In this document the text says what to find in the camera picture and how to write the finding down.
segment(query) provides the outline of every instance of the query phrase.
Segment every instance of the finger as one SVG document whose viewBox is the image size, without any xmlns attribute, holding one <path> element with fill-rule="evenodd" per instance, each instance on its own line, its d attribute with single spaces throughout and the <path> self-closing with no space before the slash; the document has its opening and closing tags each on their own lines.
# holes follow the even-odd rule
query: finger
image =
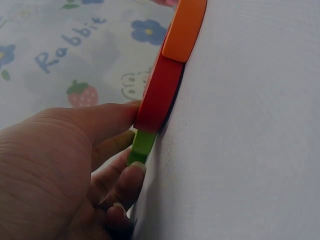
<svg viewBox="0 0 320 240">
<path fill-rule="evenodd" d="M 123 170 L 127 167 L 130 151 L 130 149 L 125 150 L 105 169 L 92 175 L 87 197 L 94 208 L 106 199 L 115 186 Z"/>
<path fill-rule="evenodd" d="M 106 212 L 106 226 L 113 240 L 130 239 L 134 226 L 125 214 L 123 206 L 113 206 Z"/>
<path fill-rule="evenodd" d="M 80 129 L 95 146 L 127 131 L 135 121 L 139 104 L 139 101 L 133 101 L 82 108 L 51 108 L 34 117 L 70 123 Z"/>
<path fill-rule="evenodd" d="M 145 171 L 146 168 L 141 162 L 134 162 L 124 169 L 110 194 L 98 207 L 107 211 L 114 203 L 120 203 L 127 211 L 138 199 Z"/>
<path fill-rule="evenodd" d="M 133 142 L 135 133 L 131 130 L 105 140 L 92 148 L 91 170 L 97 170 L 109 158 L 127 149 Z"/>
</svg>

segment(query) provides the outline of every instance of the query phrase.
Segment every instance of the plastic toy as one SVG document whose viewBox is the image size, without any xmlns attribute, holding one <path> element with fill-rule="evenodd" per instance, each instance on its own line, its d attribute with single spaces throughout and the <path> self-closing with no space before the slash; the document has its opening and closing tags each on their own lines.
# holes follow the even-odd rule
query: plastic toy
<svg viewBox="0 0 320 240">
<path fill-rule="evenodd" d="M 186 63 L 195 46 L 207 0 L 180 0 L 162 50 L 163 56 Z"/>
<path fill-rule="evenodd" d="M 149 76 L 136 117 L 134 128 L 148 133 L 157 133 L 175 96 L 184 68 L 182 62 L 164 57 L 159 51 Z"/>
<path fill-rule="evenodd" d="M 146 163 L 147 157 L 151 152 L 157 134 L 152 134 L 138 130 L 135 134 L 132 150 L 128 158 L 128 165 L 134 162 Z"/>
<path fill-rule="evenodd" d="M 158 131 L 168 117 L 181 76 L 196 43 L 207 0 L 180 0 L 148 77 L 133 125 L 135 135 L 128 165 L 145 164 Z"/>
</svg>

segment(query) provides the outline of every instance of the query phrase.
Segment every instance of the green leaf print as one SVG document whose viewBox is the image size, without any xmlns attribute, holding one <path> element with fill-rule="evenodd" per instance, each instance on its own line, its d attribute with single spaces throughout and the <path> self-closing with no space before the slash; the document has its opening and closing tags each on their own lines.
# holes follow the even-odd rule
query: green leaf print
<svg viewBox="0 0 320 240">
<path fill-rule="evenodd" d="M 80 7 L 80 5 L 67 3 L 61 9 L 75 9 L 78 7 Z"/>
<path fill-rule="evenodd" d="M 3 77 L 4 80 L 6 81 L 10 81 L 10 74 L 7 70 L 3 70 L 1 72 L 1 76 Z"/>
</svg>

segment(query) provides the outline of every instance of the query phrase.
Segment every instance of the green plastic piece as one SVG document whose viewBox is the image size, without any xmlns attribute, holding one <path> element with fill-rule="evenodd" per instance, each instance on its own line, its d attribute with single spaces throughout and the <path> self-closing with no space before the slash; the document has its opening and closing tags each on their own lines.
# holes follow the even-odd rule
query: green plastic piece
<svg viewBox="0 0 320 240">
<path fill-rule="evenodd" d="M 133 140 L 132 150 L 128 158 L 128 166 L 137 161 L 143 164 L 146 163 L 147 157 L 155 143 L 156 136 L 156 133 L 148 133 L 141 130 L 137 131 Z"/>
</svg>

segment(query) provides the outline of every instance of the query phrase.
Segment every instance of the red plastic piece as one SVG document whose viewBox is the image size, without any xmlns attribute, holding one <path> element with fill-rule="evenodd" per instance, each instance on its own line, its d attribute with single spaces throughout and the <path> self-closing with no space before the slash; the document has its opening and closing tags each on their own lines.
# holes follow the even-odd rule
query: red plastic piece
<svg viewBox="0 0 320 240">
<path fill-rule="evenodd" d="M 162 45 L 146 84 L 134 128 L 157 133 L 170 109 L 184 63 L 162 55 Z"/>
</svg>

